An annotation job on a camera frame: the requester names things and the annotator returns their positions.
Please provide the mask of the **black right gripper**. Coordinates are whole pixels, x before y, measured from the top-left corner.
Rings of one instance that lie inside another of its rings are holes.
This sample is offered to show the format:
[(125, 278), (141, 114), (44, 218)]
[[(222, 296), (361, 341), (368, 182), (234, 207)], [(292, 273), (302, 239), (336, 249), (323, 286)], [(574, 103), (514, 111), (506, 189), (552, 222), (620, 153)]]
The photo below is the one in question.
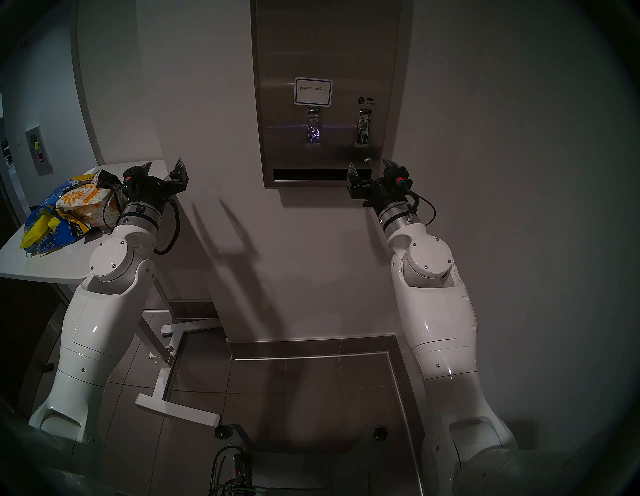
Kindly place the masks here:
[[(400, 174), (400, 166), (390, 159), (382, 158), (382, 165), (384, 174)], [(349, 163), (347, 170), (349, 195), (353, 200), (363, 201), (364, 207), (384, 209), (395, 202), (407, 203), (406, 193), (412, 186), (412, 179), (401, 176), (382, 177), (374, 181), (362, 180), (353, 161)]]

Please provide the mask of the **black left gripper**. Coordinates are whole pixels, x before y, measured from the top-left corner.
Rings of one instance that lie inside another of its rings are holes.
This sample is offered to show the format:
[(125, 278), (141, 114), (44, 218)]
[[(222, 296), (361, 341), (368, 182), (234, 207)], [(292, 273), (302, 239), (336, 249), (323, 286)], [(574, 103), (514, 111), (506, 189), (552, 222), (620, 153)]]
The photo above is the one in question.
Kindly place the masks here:
[(174, 195), (184, 192), (189, 183), (187, 168), (181, 157), (169, 173), (170, 183), (150, 176), (152, 161), (141, 165), (143, 173), (123, 174), (123, 195), (127, 203), (143, 202), (152, 206), (162, 206)]

